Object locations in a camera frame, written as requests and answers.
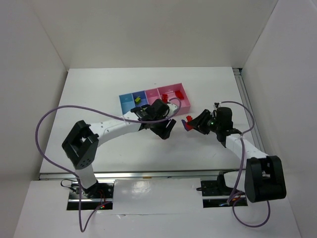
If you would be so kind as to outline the aluminium rail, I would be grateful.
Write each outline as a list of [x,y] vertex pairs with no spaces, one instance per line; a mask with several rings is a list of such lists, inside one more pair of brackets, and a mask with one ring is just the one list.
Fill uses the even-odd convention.
[[248,110],[252,113],[252,116],[254,118],[254,128],[252,129],[251,132],[249,132],[249,134],[252,135],[254,145],[258,149],[260,149],[261,151],[266,152],[264,145],[263,145],[261,135],[260,135],[260,131],[259,131],[259,128],[258,128],[258,125],[256,122],[256,119],[254,116],[253,108],[252,108],[251,101],[250,101],[250,98],[249,98],[249,95],[248,95],[248,92],[247,92],[247,89],[245,86],[245,82],[244,82],[243,77],[242,77],[242,69],[241,68],[233,68],[232,70],[233,70],[233,74],[234,74],[234,77],[235,77],[235,80],[236,80],[236,83],[237,83],[237,86],[239,89],[242,104],[248,108]]
[[[106,172],[95,173],[97,179],[141,179],[141,178],[189,178],[217,177],[220,172],[235,172],[231,170],[190,170],[190,171],[139,171],[139,172]],[[41,173],[38,180],[75,179],[69,173]]]

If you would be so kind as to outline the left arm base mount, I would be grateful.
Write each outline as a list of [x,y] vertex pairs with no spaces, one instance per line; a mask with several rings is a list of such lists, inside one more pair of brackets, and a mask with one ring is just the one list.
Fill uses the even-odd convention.
[[[79,208],[79,184],[74,179],[63,179],[60,186],[69,191],[67,207],[68,211],[78,211]],[[94,210],[100,206],[100,210],[113,209],[113,193],[114,181],[113,180],[100,180],[99,187],[94,193],[88,194],[82,189],[82,210]]]

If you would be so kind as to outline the light blue plastic bin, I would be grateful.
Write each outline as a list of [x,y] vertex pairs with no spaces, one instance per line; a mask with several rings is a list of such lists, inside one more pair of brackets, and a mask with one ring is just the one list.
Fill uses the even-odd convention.
[[123,115],[136,107],[132,93],[119,95],[119,100]]

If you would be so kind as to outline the dark blue lego plate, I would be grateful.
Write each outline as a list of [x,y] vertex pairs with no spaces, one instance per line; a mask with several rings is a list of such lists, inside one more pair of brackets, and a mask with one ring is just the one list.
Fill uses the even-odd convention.
[[183,126],[184,126],[184,129],[187,131],[188,130],[188,128],[187,128],[187,122],[185,121],[185,120],[181,120],[182,121],[182,124],[183,124]]

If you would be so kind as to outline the small red lego brick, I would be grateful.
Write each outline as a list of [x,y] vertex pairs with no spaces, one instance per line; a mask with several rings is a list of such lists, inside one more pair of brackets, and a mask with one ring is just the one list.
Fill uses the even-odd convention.
[[168,95],[167,94],[162,94],[162,100],[163,102],[167,103],[168,102]]

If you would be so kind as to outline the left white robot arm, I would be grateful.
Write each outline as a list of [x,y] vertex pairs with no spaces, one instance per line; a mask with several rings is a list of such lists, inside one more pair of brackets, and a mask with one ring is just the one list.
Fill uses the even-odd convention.
[[151,105],[132,108],[117,119],[93,124],[78,121],[63,141],[62,148],[79,176],[85,195],[93,197],[102,189],[92,166],[99,146],[143,129],[150,129],[166,140],[176,124],[176,120],[169,117],[178,111],[177,105],[157,99]]

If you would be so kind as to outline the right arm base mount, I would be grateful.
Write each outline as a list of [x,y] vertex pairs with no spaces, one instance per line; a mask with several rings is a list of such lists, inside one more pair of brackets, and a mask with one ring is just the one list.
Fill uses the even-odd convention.
[[196,188],[196,191],[202,194],[204,208],[232,207],[234,202],[236,206],[248,206],[244,194],[234,197],[227,203],[232,192],[232,188],[225,185],[224,174],[227,172],[229,171],[220,171],[216,178],[202,180],[200,187]]

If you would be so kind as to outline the large pink plastic bin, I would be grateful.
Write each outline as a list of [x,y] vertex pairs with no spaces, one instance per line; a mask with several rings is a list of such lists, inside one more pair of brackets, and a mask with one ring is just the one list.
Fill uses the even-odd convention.
[[[184,96],[184,100],[180,100],[175,96],[175,91],[180,90]],[[158,91],[160,95],[162,94],[167,94],[168,95],[168,101],[171,101],[172,103],[176,104],[179,106],[179,101],[181,102],[181,108],[178,112],[178,115],[184,115],[188,114],[191,108],[190,101],[188,99],[188,96],[186,94],[186,91],[183,87],[182,83],[177,83],[177,84],[172,84],[172,85],[167,85],[163,87],[159,87]]]

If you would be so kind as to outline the lime green lego brick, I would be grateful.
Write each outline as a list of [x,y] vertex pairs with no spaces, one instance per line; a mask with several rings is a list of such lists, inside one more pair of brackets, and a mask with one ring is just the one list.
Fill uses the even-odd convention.
[[134,102],[135,102],[136,105],[140,104],[141,103],[141,98],[140,97],[136,97],[134,99]]

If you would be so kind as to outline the dark blue plastic bin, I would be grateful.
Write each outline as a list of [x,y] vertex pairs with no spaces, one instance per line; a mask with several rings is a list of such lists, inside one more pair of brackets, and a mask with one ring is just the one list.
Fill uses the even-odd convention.
[[141,107],[149,103],[145,91],[134,92],[132,96],[136,107]]

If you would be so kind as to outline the aluminium rail front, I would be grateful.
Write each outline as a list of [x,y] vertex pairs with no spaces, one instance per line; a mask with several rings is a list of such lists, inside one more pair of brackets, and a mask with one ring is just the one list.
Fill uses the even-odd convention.
[[[231,170],[190,170],[190,171],[139,171],[139,172],[106,172],[95,173],[97,179],[141,179],[141,178],[189,178],[217,177],[220,172],[235,172]],[[38,180],[75,179],[69,173],[41,173]]]

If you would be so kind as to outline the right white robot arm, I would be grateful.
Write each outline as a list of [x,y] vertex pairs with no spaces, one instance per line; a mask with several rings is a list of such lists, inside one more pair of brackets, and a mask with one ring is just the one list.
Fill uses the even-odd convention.
[[204,110],[198,117],[188,116],[187,120],[186,126],[190,129],[202,134],[215,133],[218,142],[240,159],[242,168],[223,175],[225,186],[232,188],[229,199],[236,191],[245,193],[252,203],[286,197],[281,159],[262,152],[246,140],[243,133],[233,127],[230,108]]

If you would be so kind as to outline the aluminium rail right side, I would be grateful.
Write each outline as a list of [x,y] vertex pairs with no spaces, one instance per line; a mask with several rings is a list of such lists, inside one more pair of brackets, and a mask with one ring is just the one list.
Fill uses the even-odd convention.
[[242,77],[242,69],[241,68],[233,68],[232,70],[233,70],[233,74],[234,74],[234,77],[235,77],[235,80],[236,80],[236,83],[237,83],[237,86],[239,89],[242,104],[248,108],[248,110],[252,113],[252,116],[254,118],[254,128],[252,129],[251,132],[249,132],[249,134],[252,135],[254,145],[258,149],[260,149],[261,151],[266,152],[264,145],[263,145],[261,135],[260,135],[260,131],[259,131],[259,128],[258,128],[258,125],[256,122],[256,119],[254,116],[253,108],[252,108],[251,101],[250,101],[250,98],[249,98],[249,95],[248,95],[248,92],[247,92],[247,89],[245,86],[245,82],[244,82],[243,77]]

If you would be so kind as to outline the small pink plastic bin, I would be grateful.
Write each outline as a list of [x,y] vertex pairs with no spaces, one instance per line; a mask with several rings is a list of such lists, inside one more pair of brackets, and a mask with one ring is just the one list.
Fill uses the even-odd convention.
[[145,94],[149,105],[153,104],[155,100],[161,99],[161,95],[157,88],[146,90]]

